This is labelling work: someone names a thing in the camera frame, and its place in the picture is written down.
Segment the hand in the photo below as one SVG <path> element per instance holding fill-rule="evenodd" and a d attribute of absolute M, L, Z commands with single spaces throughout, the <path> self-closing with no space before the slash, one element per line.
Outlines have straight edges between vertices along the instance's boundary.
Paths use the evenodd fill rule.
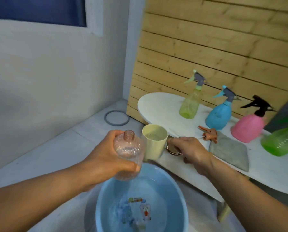
<path fill-rule="evenodd" d="M 82 162 L 73 166 L 80 172 L 80 178 L 84 182 L 83 191 L 90 190 L 95 184 L 110 179 L 120 171 L 140 171 L 139 165 L 120 158 L 114 150 L 114 139 L 122 133 L 121 130 L 109 131 Z"/>
<path fill-rule="evenodd" d="M 180 137 L 171 138 L 168 142 L 181 150 L 185 159 L 187 158 L 184 160 L 185 163 L 192 163 L 199 174 L 207 176 L 213 155 L 203 147 L 199 140 L 192 137 Z"/>

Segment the spray bottle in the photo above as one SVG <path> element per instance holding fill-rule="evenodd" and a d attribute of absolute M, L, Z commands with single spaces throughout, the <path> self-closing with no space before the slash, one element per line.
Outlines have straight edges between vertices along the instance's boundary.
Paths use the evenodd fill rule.
<path fill-rule="evenodd" d="M 223 104 L 216 106 L 206 118 L 205 120 L 206 125 L 211 129 L 212 128 L 216 130 L 223 129 L 232 116 L 231 105 L 236 95 L 233 91 L 228 89 L 225 85 L 223 85 L 222 87 L 223 87 L 223 90 L 219 94 L 214 96 L 214 98 L 220 97 L 220 96 L 226 96 L 228 98 Z"/>
<path fill-rule="evenodd" d="M 193 119 L 198 111 L 200 101 L 202 98 L 202 86 L 204 84 L 205 78 L 193 70 L 194 75 L 185 83 L 190 83 L 192 81 L 198 81 L 194 91 L 185 98 L 183 104 L 179 109 L 179 113 L 182 117 L 186 119 Z"/>
<path fill-rule="evenodd" d="M 265 126 L 263 116 L 266 111 L 275 111 L 270 104 L 257 95 L 253 96 L 253 101 L 241 108 L 259 107 L 254 114 L 241 118 L 231 129 L 233 137 L 244 143 L 249 143 L 257 138 Z"/>
<path fill-rule="evenodd" d="M 262 147 L 275 156 L 288 153 L 288 128 L 273 132 L 261 140 Z"/>

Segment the pink spray bottle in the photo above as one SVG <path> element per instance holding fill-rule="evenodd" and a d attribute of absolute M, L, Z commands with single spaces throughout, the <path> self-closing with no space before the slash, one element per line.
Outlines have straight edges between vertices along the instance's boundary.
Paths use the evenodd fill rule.
<path fill-rule="evenodd" d="M 244 143 L 251 142 L 261 134 L 262 129 L 265 126 L 265 122 L 263 119 L 265 112 L 275 111 L 271 108 L 268 102 L 266 102 L 259 96 L 254 95 L 253 99 L 254 101 L 245 106 L 242 106 L 241 108 L 259 107 L 260 109 L 258 109 L 254 114 L 247 115 L 241 118 L 235 124 L 235 126 L 231 128 L 231 133 L 233 137 Z"/>

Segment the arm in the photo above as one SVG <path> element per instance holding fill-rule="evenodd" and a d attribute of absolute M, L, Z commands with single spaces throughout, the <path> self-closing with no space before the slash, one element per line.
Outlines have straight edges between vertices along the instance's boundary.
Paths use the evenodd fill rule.
<path fill-rule="evenodd" d="M 0 231 L 27 231 L 61 204 L 119 171 L 139 171 L 134 162 L 119 158 L 110 131 L 82 162 L 33 179 L 0 188 Z"/>
<path fill-rule="evenodd" d="M 196 138 L 181 137 L 169 142 L 213 183 L 246 231 L 288 232 L 287 206 L 215 158 Z"/>

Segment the plastic bottle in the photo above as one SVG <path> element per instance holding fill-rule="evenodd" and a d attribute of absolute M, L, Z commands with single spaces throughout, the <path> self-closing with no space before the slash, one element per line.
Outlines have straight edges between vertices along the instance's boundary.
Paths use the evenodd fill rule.
<path fill-rule="evenodd" d="M 268 102 L 259 96 L 254 95 L 253 99 L 254 100 L 251 103 L 242 106 L 241 108 L 259 107 L 260 109 L 258 109 L 254 114 L 241 118 L 235 126 L 231 128 L 233 137 L 244 143 L 251 142 L 262 133 L 262 129 L 266 125 L 263 119 L 265 112 L 275 111 L 271 108 Z"/>
<path fill-rule="evenodd" d="M 142 166 L 145 154 L 144 145 L 141 139 L 136 136 L 132 130 L 127 130 L 114 139 L 114 150 L 117 152 L 119 157 L 133 161 L 139 166 Z M 129 181 L 135 178 L 138 174 L 138 172 L 132 173 L 121 171 L 115 175 L 115 178 L 121 181 Z"/>
<path fill-rule="evenodd" d="M 288 153 L 288 128 L 273 132 L 261 140 L 262 147 L 275 156 L 283 156 Z"/>
<path fill-rule="evenodd" d="M 232 101 L 234 100 L 234 97 L 236 96 L 233 91 L 228 89 L 225 85 L 222 86 L 223 90 L 214 96 L 220 97 L 220 96 L 226 96 L 228 97 L 227 100 L 218 106 L 216 106 L 208 115 L 208 117 L 205 119 L 206 125 L 209 128 L 214 128 L 216 130 L 221 130 L 226 126 L 228 121 L 230 120 L 232 116 Z"/>
<path fill-rule="evenodd" d="M 180 115 L 186 119 L 193 119 L 195 117 L 202 98 L 201 89 L 205 81 L 205 78 L 196 72 L 196 70 L 193 70 L 193 72 L 194 75 L 185 83 L 190 83 L 192 81 L 198 81 L 198 83 L 196 84 L 194 91 L 185 98 L 179 109 Z"/>

